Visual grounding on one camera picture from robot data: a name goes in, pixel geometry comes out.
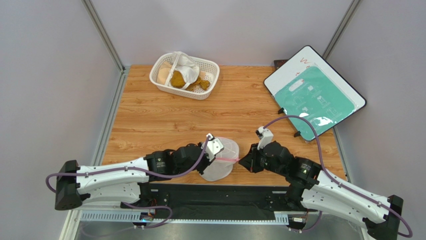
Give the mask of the white mesh laundry bag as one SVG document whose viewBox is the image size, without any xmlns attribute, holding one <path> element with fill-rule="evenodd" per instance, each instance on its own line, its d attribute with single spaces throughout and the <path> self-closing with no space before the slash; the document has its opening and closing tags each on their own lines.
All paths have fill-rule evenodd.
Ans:
<svg viewBox="0 0 426 240">
<path fill-rule="evenodd" d="M 217 137 L 223 145 L 223 150 L 215 155 L 215 160 L 203 171 L 200 176 L 209 182 L 215 182 L 227 177 L 233 170 L 234 164 L 239 161 L 240 148 L 229 138 Z"/>
</svg>

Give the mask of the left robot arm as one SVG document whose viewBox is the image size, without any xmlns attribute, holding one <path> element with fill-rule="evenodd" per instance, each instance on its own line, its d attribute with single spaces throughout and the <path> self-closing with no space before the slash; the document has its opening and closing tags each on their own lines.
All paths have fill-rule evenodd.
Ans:
<svg viewBox="0 0 426 240">
<path fill-rule="evenodd" d="M 69 160 L 45 181 L 56 178 L 56 186 L 51 191 L 55 193 L 54 208 L 57 211 L 98 202 L 145 207 L 153 201 L 150 182 L 180 178 L 191 171 L 203 175 L 223 148 L 217 140 L 210 140 L 103 166 L 80 165 L 76 160 Z"/>
</svg>

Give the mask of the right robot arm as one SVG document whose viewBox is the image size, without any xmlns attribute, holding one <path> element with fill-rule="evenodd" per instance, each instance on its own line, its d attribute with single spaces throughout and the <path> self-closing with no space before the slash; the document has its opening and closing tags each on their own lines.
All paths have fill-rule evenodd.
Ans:
<svg viewBox="0 0 426 240">
<path fill-rule="evenodd" d="M 403 199 L 380 196 L 327 174 L 307 158 L 294 156 L 273 141 L 263 148 L 252 144 L 239 164 L 251 173 L 264 170 L 283 176 L 290 184 L 283 203 L 293 211 L 316 210 L 348 220 L 376 240 L 396 240 Z"/>
</svg>

